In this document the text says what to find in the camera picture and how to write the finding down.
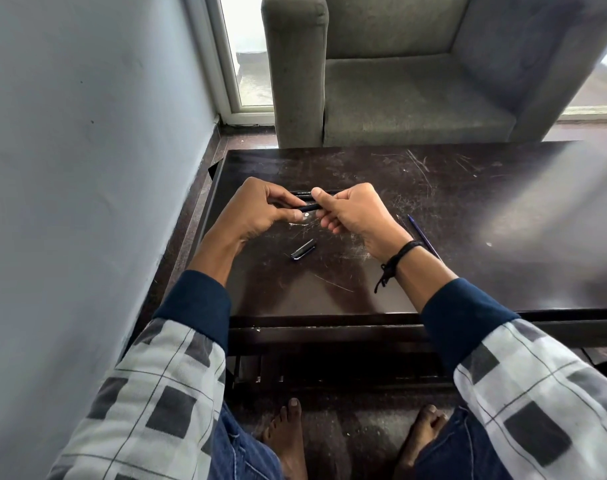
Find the sleeve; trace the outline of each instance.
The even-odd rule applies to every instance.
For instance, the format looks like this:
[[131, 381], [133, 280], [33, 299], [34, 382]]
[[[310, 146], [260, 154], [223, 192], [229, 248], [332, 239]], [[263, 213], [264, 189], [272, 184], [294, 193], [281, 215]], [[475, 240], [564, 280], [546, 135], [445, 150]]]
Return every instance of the sleeve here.
[[422, 319], [513, 478], [607, 479], [604, 376], [465, 280]]
[[219, 283], [185, 272], [107, 375], [48, 478], [205, 480], [229, 314]]

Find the dark wooden table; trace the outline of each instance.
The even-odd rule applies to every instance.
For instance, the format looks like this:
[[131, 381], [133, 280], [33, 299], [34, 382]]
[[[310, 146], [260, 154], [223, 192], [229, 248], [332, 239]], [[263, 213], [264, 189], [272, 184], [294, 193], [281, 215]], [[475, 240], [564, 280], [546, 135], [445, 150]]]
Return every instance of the dark wooden table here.
[[[607, 346], [607, 158], [582, 142], [235, 150], [214, 176], [198, 239], [246, 177], [291, 190], [371, 182], [411, 214], [458, 275], [571, 347]], [[289, 254], [309, 239], [317, 248]], [[427, 340], [398, 284], [355, 236], [278, 223], [228, 279], [231, 351], [305, 342]]]

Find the person's left hand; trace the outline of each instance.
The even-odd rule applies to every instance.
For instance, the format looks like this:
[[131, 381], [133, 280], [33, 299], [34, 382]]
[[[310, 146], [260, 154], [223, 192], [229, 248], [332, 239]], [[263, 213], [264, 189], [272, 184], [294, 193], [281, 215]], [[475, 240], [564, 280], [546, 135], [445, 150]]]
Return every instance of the person's left hand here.
[[266, 232], [276, 221], [295, 223], [304, 219], [301, 210], [278, 209], [268, 203], [269, 199], [290, 207], [306, 205], [281, 185], [248, 177], [208, 233], [214, 233], [226, 242], [236, 242], [241, 249], [244, 242]]

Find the black bracelet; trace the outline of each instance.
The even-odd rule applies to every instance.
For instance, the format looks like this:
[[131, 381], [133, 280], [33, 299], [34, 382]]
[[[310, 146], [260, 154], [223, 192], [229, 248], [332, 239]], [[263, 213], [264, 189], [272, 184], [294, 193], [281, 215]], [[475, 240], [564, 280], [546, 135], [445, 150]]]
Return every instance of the black bracelet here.
[[409, 251], [413, 250], [417, 246], [426, 247], [423, 242], [421, 242], [419, 239], [416, 239], [415, 241], [411, 241], [407, 244], [404, 244], [404, 247], [401, 248], [399, 252], [395, 254], [395, 256], [388, 259], [388, 262], [386, 264], [382, 264], [382, 269], [384, 270], [384, 273], [382, 274], [382, 277], [379, 279], [377, 285], [375, 286], [375, 293], [377, 293], [377, 288], [379, 288], [379, 284], [381, 284], [383, 288], [386, 288], [388, 280], [394, 277], [395, 273], [397, 272], [397, 265], [399, 264], [399, 261], [401, 261], [402, 258]]

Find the sofa armrest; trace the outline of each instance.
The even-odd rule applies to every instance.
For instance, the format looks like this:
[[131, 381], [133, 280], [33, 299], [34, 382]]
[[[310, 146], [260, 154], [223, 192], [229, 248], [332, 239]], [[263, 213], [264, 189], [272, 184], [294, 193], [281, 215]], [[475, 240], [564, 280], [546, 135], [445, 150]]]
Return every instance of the sofa armrest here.
[[470, 0], [452, 53], [539, 141], [607, 50], [607, 0]]
[[261, 15], [279, 146], [321, 146], [328, 30], [326, 0], [263, 0]]

